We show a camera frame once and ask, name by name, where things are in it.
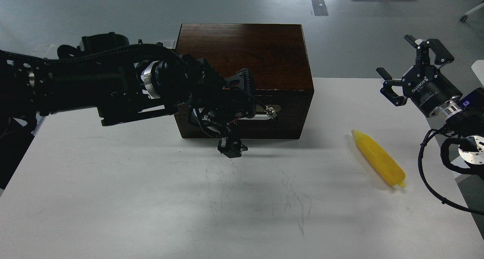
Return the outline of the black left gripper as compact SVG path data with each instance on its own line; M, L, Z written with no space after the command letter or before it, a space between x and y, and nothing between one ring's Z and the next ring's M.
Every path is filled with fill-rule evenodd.
M249 69L223 78L207 61L189 54L159 60L159 95L163 114L174 115L180 105L189 108L186 119L212 138L221 138L218 151L239 158L248 151L237 121L256 114L254 78Z

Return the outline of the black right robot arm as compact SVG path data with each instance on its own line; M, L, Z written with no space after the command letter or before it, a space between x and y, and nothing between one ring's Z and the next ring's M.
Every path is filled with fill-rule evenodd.
M394 106L403 106L411 100L425 117L443 118L443 126L430 129L420 144L419 175L429 192L442 204L483 215L483 211L459 205L436 192L426 180L422 167L427 144L436 135L442 135L445 137L440 147L443 166L459 174L483 178L483 88L478 87L463 96L441 73L441 68L452 63L454 57L440 40L416 39L412 35L405 35L404 39L416 51L415 63L401 79L392 78L384 68L378 67L376 72L383 83L380 93Z

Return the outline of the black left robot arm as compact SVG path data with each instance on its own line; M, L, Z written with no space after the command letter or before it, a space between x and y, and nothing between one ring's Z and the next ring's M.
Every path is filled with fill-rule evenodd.
M109 32L60 45L58 59L1 51L1 190L5 190L38 125L37 116L98 109L103 126L174 115L187 121L228 158L247 151L237 129L261 102L248 69L223 78L206 59L178 54L162 43L130 44Z

